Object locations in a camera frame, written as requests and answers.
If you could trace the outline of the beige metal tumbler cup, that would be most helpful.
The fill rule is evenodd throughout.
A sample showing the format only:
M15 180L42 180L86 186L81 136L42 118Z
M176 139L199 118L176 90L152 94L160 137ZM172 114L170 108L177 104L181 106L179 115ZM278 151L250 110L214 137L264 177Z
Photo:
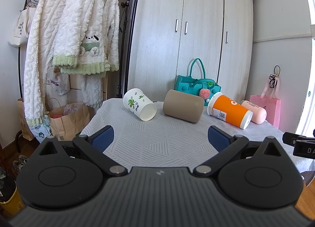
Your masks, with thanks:
M191 123L199 122L203 113L204 100L195 95L169 90L163 102L165 115Z

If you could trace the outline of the orange white paper cup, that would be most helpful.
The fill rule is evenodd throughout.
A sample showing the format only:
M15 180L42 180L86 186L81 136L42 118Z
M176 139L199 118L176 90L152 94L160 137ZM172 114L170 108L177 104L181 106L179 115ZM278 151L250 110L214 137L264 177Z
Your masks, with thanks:
M248 127L253 117L252 111L228 98L221 92L217 92L212 96L208 103L207 113L243 130Z

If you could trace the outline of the white green-print paper cup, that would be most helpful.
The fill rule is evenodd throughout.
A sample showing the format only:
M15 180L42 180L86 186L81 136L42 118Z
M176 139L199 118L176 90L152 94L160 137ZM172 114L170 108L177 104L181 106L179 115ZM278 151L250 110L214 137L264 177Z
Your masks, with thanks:
M142 121L149 121L157 113L156 105L139 88L130 89L123 96L124 107Z

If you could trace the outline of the brown paper bag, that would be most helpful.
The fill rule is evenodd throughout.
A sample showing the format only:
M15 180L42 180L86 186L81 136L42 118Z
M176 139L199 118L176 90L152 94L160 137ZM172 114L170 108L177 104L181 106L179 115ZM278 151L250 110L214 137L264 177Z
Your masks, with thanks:
M53 136L59 141L72 140L90 122L90 109L84 103L71 103L48 114Z

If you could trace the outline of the pink bottle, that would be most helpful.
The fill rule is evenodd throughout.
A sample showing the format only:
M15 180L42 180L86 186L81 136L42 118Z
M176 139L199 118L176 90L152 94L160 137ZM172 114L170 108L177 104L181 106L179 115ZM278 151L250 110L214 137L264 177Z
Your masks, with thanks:
M248 109L249 111L252 111L253 116L251 118L251 121L255 124L262 124L266 120L267 111L266 109L257 106L256 104L253 104L247 100L244 100L241 105Z

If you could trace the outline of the pink paper gift bag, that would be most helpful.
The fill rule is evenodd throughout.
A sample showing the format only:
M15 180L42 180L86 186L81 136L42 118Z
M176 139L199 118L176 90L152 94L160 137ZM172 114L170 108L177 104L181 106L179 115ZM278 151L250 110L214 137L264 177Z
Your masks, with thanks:
M266 110L266 121L279 128L281 100L278 98L280 79L275 74L269 75L269 81L260 95L251 95L250 102Z

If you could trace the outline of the white patterned tablecloth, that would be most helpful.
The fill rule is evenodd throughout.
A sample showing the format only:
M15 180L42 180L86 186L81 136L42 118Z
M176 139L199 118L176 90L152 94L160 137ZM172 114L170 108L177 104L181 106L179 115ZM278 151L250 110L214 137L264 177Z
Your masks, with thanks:
M115 162L132 167L188 167L194 169L217 154L208 141L208 128L216 126L229 135L244 135L251 141L267 136L282 141L283 132L268 122L250 123L242 130L207 115L204 111L193 124L163 114L163 104L156 102L157 113L152 120L142 121L123 106L123 101L111 98L103 102L89 124L82 130L88 136L106 125L114 129L114 140L104 154Z

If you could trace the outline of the teal felt handbag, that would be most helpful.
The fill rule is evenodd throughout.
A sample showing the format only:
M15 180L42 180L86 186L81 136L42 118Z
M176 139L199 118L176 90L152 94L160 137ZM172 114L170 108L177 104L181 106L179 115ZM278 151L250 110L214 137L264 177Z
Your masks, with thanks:
M203 78L194 79L192 78L192 70L194 64L199 61L202 67ZM221 86L219 86L213 79L206 78L205 67L201 59L196 58L190 67L190 74L188 76L177 76L174 89L179 92L201 97L205 104L208 106L210 99L214 94L221 91Z

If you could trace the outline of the white green-trim fluffy pajama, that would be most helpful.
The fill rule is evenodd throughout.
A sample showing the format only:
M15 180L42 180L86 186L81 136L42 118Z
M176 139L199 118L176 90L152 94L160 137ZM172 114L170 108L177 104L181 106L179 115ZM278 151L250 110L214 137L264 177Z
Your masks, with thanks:
M119 0L66 0L52 64L80 75L84 104L99 108L103 78L119 70Z

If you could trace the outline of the white fluffy robe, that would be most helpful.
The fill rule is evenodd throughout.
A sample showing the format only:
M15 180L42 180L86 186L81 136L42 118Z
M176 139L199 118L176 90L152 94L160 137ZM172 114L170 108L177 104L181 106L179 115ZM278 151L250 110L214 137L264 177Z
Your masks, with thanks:
M39 0L32 19L23 77L24 113L30 127L44 121L47 72L65 1Z

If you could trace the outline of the light wood wardrobe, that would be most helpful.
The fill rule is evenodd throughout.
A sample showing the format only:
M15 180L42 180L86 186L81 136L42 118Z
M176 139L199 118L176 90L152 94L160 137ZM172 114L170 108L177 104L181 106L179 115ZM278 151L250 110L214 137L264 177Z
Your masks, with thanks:
M125 90L163 100L178 76L213 79L245 98L253 46L253 0L134 0Z

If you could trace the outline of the white canvas tote bag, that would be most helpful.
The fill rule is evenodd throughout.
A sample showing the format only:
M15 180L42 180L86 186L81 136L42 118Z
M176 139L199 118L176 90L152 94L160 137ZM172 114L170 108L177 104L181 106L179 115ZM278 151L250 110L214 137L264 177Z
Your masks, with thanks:
M35 10L36 8L29 7L20 12L8 38L9 45L17 48L27 44Z

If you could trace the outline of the black tripod light stand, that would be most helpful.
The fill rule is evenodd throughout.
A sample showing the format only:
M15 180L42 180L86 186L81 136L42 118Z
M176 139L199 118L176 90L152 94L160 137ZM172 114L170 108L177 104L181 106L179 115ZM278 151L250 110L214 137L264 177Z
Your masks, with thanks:
M127 31L127 24L128 24L128 12L129 12L129 6L130 6L131 0L126 0L125 2L121 2L121 7L124 9L122 16L123 19L120 19L123 21L123 27L119 25L119 31L122 34L121 37L121 47L120 47L120 66L119 66L119 83L118 83L118 93L116 95L117 98L122 98L122 67L123 67L123 55L124 55L124 42L125 42L125 34Z

